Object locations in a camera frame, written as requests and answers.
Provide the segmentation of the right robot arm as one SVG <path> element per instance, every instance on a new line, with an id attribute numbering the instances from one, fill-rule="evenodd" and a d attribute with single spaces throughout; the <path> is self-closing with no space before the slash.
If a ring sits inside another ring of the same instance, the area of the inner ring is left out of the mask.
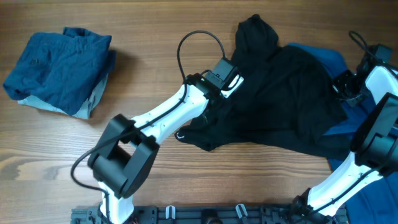
<path id="1" fill-rule="evenodd" d="M 325 222 L 365 186 L 397 171 L 397 68 L 384 59 L 391 49 L 364 46 L 364 57 L 355 74 L 340 53 L 300 45 L 314 55 L 332 78 L 332 87 L 350 106 L 349 119 L 332 128 L 335 136 L 352 134 L 349 154 L 322 183 L 308 189 L 301 200 L 304 220 Z"/>

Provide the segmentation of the black t-shirt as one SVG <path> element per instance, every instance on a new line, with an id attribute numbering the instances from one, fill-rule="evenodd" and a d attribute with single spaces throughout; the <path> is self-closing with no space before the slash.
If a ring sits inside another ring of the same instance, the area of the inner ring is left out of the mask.
<path id="1" fill-rule="evenodd" d="M 227 99 L 180 128 L 175 138 L 205 151 L 235 142 L 343 160 L 349 138 L 328 130 L 346 119 L 331 78 L 312 54 L 279 45 L 257 14 L 238 25 L 231 58 L 244 80 Z"/>

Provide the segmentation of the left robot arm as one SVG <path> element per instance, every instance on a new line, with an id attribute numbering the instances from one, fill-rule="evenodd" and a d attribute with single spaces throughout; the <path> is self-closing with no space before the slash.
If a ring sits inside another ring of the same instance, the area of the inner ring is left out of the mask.
<path id="1" fill-rule="evenodd" d="M 189 75 L 176 94 L 153 110 L 132 119 L 119 114 L 108 123 L 88 159 L 103 191 L 100 210 L 107 221 L 124 223 L 132 215 L 133 195 L 148 177 L 161 143 L 220 99 L 223 85 L 209 75 Z"/>

